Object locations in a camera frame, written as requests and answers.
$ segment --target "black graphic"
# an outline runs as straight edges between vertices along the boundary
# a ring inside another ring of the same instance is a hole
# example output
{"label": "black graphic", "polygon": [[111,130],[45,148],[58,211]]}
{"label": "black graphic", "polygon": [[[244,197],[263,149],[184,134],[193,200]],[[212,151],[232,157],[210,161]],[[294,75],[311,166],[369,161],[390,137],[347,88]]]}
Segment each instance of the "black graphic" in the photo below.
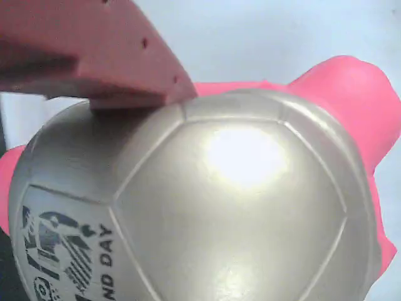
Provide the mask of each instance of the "black graphic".
{"label": "black graphic", "polygon": [[23,230],[28,263],[55,280],[60,279],[59,272],[64,272],[84,294],[91,282],[92,259],[91,248],[83,239],[96,235],[96,232],[89,225],[81,226],[57,212],[45,212],[34,218],[25,206]]}
{"label": "black graphic", "polygon": [[57,289],[42,277],[35,278],[33,287],[38,301],[62,301]]}

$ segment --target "pink plastic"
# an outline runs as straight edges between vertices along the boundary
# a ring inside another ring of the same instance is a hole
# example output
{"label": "pink plastic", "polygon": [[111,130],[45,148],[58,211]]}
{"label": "pink plastic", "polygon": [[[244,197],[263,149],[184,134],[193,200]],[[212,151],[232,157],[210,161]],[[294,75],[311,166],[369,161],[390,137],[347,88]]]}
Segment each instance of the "pink plastic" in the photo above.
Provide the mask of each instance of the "pink plastic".
{"label": "pink plastic", "polygon": [[[289,85],[269,82],[198,83],[200,96],[239,88],[278,90],[304,97],[335,116],[355,139],[368,175],[382,248],[382,274],[396,249],[385,236],[380,201],[373,173],[377,164],[400,137],[401,103],[385,74],[377,67],[350,56],[337,56],[313,67]],[[9,151],[0,168],[0,225],[8,232],[7,198],[15,163],[22,151]]]}
{"label": "pink plastic", "polygon": [[0,159],[0,227],[9,235],[8,228],[8,192],[17,165],[25,146],[9,150]]}

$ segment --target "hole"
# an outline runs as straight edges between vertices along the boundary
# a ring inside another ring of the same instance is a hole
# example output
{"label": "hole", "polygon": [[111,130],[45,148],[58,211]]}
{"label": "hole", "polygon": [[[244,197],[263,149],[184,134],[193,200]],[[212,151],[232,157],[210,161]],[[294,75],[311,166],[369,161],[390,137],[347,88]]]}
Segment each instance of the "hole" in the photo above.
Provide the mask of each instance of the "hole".
{"label": "hole", "polygon": [[148,39],[147,38],[143,38],[141,44],[142,44],[142,48],[146,49],[148,44],[149,44]]}

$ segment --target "ball panel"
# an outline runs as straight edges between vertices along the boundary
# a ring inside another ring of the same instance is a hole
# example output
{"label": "ball panel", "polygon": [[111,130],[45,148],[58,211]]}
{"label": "ball panel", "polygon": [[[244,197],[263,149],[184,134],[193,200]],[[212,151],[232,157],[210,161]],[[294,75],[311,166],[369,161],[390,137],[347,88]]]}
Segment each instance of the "ball panel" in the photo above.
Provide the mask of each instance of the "ball panel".
{"label": "ball panel", "polygon": [[364,223],[355,219],[346,221],[330,261],[316,279],[310,293],[305,295],[302,301],[365,299],[373,280],[371,279],[370,283],[364,281],[369,274],[370,265],[367,264],[368,252],[363,249],[369,248],[370,245],[367,232],[361,229],[363,225]]}
{"label": "ball panel", "polygon": [[[231,148],[212,154],[221,139]],[[213,166],[214,156],[226,163]],[[255,174],[238,175],[236,165]],[[292,300],[344,218],[330,178],[299,139],[282,125],[250,121],[183,125],[118,201],[132,248],[167,300],[189,292]]]}
{"label": "ball panel", "polygon": [[296,97],[286,98],[284,124],[319,158],[330,175],[346,211],[347,225],[358,225],[359,271],[354,288],[370,287],[380,270],[380,246],[367,175],[358,148],[341,124],[317,106],[299,106]]}
{"label": "ball panel", "polygon": [[18,215],[14,251],[31,296],[152,300],[108,207],[30,186]]}
{"label": "ball panel", "polygon": [[32,184],[82,200],[111,202],[146,153],[182,122],[178,106],[147,119],[152,112],[93,114],[88,103],[65,110],[38,137]]}
{"label": "ball panel", "polygon": [[257,90],[236,90],[197,98],[183,104],[190,122],[210,119],[279,120],[283,106],[266,100]]}
{"label": "ball panel", "polygon": [[24,194],[31,182],[31,160],[33,149],[35,148],[37,138],[40,131],[30,140],[26,145],[25,150],[19,157],[18,163],[14,170],[13,181],[9,190],[9,203],[8,203],[8,218],[10,237],[13,238],[19,235],[16,228],[19,219],[18,212],[21,206]]}

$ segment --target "white background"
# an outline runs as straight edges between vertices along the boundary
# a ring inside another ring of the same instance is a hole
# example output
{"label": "white background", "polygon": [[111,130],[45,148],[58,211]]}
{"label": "white background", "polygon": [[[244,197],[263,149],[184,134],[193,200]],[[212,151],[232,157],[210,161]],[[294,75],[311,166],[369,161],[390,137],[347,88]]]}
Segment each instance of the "white background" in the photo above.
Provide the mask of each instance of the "white background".
{"label": "white background", "polygon": [[[140,0],[194,81],[287,83],[335,55],[379,66],[401,94],[399,0]],[[75,100],[4,94],[8,147],[26,143]],[[401,250],[401,142],[379,165],[385,229]],[[401,254],[369,301],[401,300]]]}

